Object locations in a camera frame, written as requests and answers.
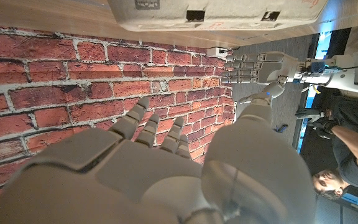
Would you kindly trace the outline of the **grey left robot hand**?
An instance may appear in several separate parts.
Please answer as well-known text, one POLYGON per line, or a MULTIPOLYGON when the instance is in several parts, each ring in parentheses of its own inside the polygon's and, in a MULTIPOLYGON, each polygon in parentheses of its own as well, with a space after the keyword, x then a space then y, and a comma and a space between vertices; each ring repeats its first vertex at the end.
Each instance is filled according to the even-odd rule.
POLYGON ((264 89, 241 98, 238 103, 250 103, 256 99, 271 102, 284 92, 285 84, 292 82, 298 73, 299 61, 282 52, 229 55, 222 72, 222 83, 256 83, 264 89))

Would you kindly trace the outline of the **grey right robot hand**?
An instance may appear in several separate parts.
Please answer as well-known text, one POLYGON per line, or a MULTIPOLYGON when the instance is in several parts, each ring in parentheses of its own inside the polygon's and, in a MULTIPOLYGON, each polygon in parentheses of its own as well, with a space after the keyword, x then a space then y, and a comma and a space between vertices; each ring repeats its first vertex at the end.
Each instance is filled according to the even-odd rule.
POLYGON ((159 148, 157 115, 136 132, 148 105, 30 159, 0 195, 0 223, 313 223, 308 167, 272 129, 269 96, 215 133, 202 164, 182 118, 159 148))

